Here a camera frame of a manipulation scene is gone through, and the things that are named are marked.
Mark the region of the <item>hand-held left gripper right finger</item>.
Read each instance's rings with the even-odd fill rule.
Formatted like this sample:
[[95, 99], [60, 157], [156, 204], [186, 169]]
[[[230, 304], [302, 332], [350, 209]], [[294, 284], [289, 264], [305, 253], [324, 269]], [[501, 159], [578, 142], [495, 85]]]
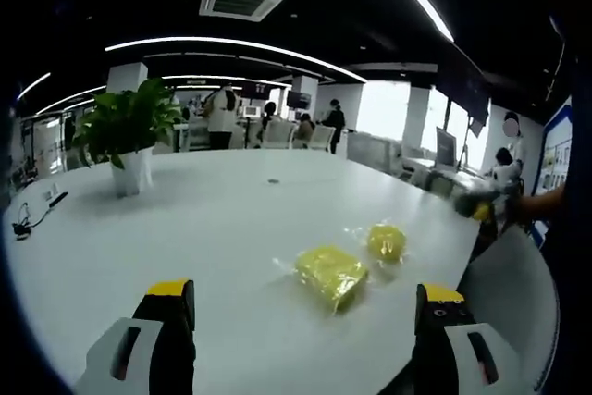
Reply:
[[525, 394], [527, 383], [511, 345], [475, 321], [456, 290], [420, 283], [416, 289], [415, 394]]

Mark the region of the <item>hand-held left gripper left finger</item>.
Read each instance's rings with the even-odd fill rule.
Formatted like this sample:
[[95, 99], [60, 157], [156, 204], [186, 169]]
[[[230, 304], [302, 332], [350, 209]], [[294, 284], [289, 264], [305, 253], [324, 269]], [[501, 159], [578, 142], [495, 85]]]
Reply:
[[154, 284], [93, 344], [76, 394], [192, 394], [194, 283]]

